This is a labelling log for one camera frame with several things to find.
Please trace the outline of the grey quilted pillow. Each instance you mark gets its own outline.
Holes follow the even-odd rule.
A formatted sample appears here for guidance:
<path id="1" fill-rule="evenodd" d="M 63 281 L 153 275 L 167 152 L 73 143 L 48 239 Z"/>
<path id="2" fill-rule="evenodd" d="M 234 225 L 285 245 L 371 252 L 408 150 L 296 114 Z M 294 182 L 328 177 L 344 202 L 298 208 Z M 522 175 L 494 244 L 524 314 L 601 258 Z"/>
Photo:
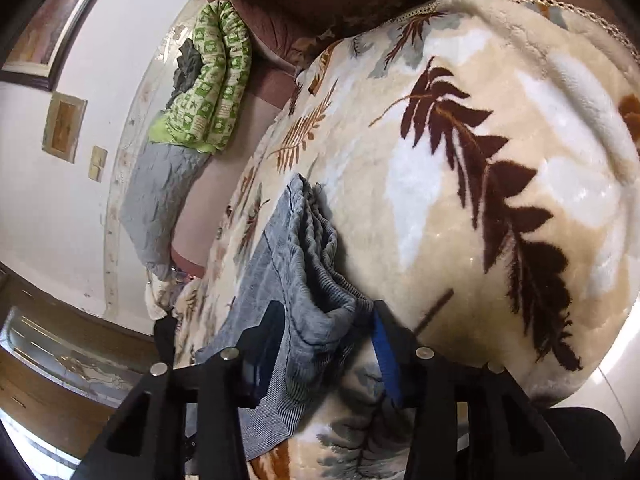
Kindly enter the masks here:
<path id="1" fill-rule="evenodd" d="M 171 274 L 170 242 L 186 196 L 209 154 L 146 141 L 132 170 L 119 220 L 145 269 Z"/>

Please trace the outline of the beige wall switch plate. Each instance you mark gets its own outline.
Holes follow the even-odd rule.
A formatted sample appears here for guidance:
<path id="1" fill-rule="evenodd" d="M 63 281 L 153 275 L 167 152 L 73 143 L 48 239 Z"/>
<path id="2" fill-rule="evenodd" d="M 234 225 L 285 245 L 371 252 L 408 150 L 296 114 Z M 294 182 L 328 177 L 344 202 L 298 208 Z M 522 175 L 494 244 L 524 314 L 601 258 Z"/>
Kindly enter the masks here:
<path id="1" fill-rule="evenodd" d="M 53 92 L 44 127 L 42 150 L 72 164 L 87 101 Z"/>

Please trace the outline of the green patterned folded quilt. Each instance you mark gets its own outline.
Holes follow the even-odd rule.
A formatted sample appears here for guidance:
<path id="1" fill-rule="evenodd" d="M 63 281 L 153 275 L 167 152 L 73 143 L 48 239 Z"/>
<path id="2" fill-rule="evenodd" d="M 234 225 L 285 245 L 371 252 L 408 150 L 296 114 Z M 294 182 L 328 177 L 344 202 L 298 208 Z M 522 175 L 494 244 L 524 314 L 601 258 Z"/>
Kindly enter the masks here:
<path id="1" fill-rule="evenodd" d="M 148 137 L 214 154 L 226 148 L 238 119 L 252 64 L 250 34 L 230 1 L 215 0 L 201 8 L 191 40 L 202 67 L 192 86 L 153 122 Z"/>

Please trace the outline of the dark grey crumpled cloth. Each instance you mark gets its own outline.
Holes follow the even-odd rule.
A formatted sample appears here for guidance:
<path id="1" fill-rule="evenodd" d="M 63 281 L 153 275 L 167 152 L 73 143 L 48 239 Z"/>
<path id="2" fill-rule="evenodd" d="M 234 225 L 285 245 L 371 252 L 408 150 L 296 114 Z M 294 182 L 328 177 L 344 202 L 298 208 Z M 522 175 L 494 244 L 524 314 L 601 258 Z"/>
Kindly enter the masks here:
<path id="1" fill-rule="evenodd" d="M 174 71 L 174 78 L 172 78 L 172 91 L 166 108 L 171 107 L 180 94 L 187 92 L 194 85 L 203 67 L 201 53 L 198 52 L 190 38 L 184 40 L 179 52 L 177 68 Z"/>

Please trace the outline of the framed wall picture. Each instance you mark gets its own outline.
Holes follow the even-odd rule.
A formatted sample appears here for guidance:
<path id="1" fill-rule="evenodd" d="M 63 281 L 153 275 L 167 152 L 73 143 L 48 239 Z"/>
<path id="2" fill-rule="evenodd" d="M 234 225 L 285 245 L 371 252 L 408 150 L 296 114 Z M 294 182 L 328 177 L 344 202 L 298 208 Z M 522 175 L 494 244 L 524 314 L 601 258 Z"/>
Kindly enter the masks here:
<path id="1" fill-rule="evenodd" d="M 40 90 L 55 89 L 70 47 L 96 0 L 44 0 L 17 38 L 1 79 Z"/>

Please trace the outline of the cream leaf-print fleece blanket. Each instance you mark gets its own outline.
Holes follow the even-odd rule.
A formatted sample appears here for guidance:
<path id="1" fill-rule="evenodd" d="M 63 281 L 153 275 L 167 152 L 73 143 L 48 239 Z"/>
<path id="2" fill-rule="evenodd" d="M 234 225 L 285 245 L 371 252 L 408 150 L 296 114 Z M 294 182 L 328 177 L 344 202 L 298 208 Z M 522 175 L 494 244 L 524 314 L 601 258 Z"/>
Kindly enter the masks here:
<path id="1" fill-rule="evenodd" d="M 454 362 L 503 363 L 535 401 L 577 391 L 639 292 L 639 52 L 555 0 L 437 0 L 328 47 L 250 156 L 178 300 L 198 362 L 296 174 L 334 268 Z M 254 479 L 399 479 L 411 428 L 361 341 Z"/>

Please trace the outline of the grey denim pants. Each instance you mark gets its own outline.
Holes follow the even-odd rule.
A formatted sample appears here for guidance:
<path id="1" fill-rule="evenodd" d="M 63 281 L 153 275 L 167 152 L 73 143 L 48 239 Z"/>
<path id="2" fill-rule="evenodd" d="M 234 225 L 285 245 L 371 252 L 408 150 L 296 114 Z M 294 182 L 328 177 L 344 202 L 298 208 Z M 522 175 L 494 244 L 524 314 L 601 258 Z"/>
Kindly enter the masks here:
<path id="1" fill-rule="evenodd" d="M 323 214 L 319 191 L 299 174 L 285 185 L 233 308 L 196 354 L 204 362 L 258 325 L 270 301 L 283 304 L 283 337 L 268 392 L 257 408 L 240 413 L 250 460 L 296 433 L 340 378 L 369 323 L 371 300 L 334 268 L 338 234 Z"/>

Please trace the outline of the small beige wall switch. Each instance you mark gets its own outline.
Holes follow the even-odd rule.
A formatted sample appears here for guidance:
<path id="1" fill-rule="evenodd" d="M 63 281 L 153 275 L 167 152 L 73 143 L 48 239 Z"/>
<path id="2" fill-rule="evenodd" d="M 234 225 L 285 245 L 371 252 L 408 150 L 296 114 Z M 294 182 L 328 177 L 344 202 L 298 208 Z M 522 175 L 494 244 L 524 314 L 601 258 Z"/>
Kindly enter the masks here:
<path id="1" fill-rule="evenodd" d="M 88 177 L 90 180 L 100 182 L 102 179 L 102 172 L 106 165 L 107 150 L 95 145 L 92 148 Z"/>

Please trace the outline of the brown wooden door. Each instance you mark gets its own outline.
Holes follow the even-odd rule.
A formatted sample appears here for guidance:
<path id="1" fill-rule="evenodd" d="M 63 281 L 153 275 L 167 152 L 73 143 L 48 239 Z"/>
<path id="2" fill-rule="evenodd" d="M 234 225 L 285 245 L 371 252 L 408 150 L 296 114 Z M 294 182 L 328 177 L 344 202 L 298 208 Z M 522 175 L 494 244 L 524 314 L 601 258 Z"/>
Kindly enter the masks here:
<path id="1" fill-rule="evenodd" d="M 75 458 L 157 361 L 152 338 L 85 314 L 1 268 L 1 411 Z"/>

